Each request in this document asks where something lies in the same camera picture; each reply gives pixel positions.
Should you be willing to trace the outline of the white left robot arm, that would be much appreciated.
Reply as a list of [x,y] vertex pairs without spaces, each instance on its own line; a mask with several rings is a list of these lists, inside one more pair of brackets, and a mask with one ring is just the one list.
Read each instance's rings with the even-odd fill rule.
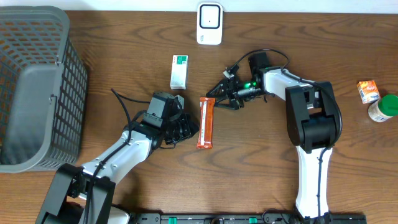
[[147,110],[128,117],[121,137],[80,167],[55,173],[37,223],[131,223],[132,215],[113,205],[116,186],[163,144],[173,149],[199,130],[184,112],[182,96],[155,92]]

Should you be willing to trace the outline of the grey plastic basket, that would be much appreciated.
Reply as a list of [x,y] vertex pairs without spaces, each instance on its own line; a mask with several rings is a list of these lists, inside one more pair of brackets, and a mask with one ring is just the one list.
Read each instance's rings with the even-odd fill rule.
[[88,72],[53,6],[1,8],[1,172],[78,159]]

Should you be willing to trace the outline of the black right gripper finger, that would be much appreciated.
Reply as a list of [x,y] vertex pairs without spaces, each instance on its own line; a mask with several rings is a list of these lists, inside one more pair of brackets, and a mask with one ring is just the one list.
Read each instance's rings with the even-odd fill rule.
[[240,105],[239,101],[232,99],[232,100],[229,100],[227,104],[223,104],[220,101],[217,101],[215,103],[215,107],[229,109],[229,110],[238,110],[238,109],[240,109],[241,105]]
[[206,97],[230,97],[231,94],[231,80],[224,78],[206,94]]

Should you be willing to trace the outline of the green lid jar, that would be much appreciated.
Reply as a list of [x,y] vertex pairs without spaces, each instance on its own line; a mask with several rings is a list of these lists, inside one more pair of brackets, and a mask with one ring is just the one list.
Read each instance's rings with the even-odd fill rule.
[[368,115],[373,121],[381,123],[397,116],[397,110],[397,96],[386,95],[368,108]]

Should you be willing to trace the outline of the white barcode scanner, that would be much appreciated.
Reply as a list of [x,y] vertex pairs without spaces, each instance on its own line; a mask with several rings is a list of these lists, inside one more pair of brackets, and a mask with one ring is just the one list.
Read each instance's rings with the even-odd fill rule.
[[197,7],[197,43],[220,45],[223,35],[223,7],[217,2],[201,2]]

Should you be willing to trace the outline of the white Panadol medicine box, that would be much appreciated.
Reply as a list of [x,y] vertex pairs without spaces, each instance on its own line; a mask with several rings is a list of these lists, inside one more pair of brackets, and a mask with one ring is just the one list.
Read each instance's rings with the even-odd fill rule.
[[173,55],[170,77],[172,90],[185,90],[187,88],[188,55]]

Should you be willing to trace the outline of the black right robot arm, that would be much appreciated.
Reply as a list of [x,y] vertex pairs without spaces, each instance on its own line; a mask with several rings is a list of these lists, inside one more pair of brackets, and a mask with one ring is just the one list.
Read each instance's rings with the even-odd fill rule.
[[257,49],[245,54],[251,80],[242,82],[238,78],[239,63],[235,62],[225,69],[224,79],[206,97],[214,98],[216,107],[230,110],[238,110],[259,96],[284,100],[287,132],[298,153],[298,219],[301,223],[330,223],[328,163],[343,127],[332,84],[298,77],[286,65],[272,65],[267,51]]

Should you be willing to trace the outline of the orange snack packet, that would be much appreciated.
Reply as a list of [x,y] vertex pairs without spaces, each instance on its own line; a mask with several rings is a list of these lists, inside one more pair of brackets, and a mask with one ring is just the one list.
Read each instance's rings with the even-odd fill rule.
[[200,130],[197,149],[213,148],[213,112],[215,101],[215,98],[200,98]]

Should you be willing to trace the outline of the orange Kleenex tissue pack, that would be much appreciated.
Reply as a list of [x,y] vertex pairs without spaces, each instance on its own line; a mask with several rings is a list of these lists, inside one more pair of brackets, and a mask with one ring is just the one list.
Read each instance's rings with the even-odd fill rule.
[[357,88],[363,104],[373,103],[380,99],[379,90],[374,80],[360,81]]

